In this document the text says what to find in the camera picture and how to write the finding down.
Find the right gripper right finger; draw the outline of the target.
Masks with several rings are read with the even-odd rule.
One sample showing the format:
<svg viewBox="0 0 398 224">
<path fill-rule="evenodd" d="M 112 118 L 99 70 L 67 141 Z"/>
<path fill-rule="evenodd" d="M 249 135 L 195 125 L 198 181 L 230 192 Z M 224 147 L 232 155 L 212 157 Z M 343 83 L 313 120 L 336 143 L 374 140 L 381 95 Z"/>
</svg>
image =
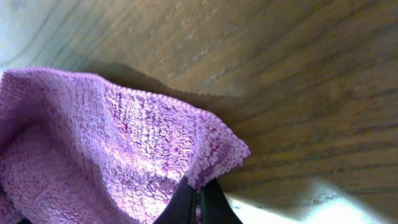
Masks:
<svg viewBox="0 0 398 224">
<path fill-rule="evenodd" d="M 202 224 L 243 224 L 229 206 L 217 179 L 208 182 L 200 195 Z"/>
</svg>

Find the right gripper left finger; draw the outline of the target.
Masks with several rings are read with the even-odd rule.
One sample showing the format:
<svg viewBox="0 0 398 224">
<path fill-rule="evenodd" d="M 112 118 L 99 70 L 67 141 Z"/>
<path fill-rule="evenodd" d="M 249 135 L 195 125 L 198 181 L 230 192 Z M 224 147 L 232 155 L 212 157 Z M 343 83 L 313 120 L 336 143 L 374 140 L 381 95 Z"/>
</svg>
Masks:
<svg viewBox="0 0 398 224">
<path fill-rule="evenodd" d="M 164 211 L 154 224 L 189 224 L 195 204 L 196 191 L 188 185 L 183 176 Z"/>
</svg>

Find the purple microfiber cloth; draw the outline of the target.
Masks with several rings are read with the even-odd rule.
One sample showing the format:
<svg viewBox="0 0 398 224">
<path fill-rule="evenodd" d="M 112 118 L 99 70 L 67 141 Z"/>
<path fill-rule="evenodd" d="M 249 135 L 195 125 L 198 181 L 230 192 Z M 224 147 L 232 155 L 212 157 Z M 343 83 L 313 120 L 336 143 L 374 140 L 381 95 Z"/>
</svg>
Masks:
<svg viewBox="0 0 398 224">
<path fill-rule="evenodd" d="M 1 222 L 152 223 L 248 146 L 213 113 L 90 73 L 1 77 Z"/>
</svg>

